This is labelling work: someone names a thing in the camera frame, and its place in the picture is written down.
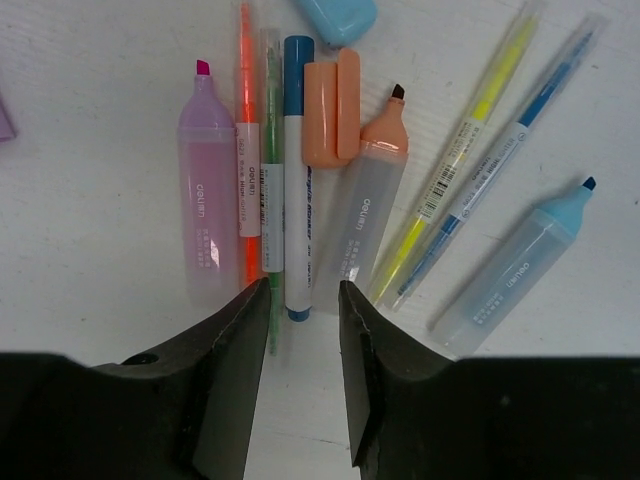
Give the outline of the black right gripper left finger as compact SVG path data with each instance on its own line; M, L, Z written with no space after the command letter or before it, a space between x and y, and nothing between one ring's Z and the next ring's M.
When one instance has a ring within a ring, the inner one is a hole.
M5 479L240 479L266 348L267 280L120 364L1 357Z

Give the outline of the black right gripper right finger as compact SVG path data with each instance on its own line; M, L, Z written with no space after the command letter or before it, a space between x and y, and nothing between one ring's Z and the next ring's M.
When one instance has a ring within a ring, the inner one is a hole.
M364 479L635 479L635 357L450 360L339 293L352 464Z

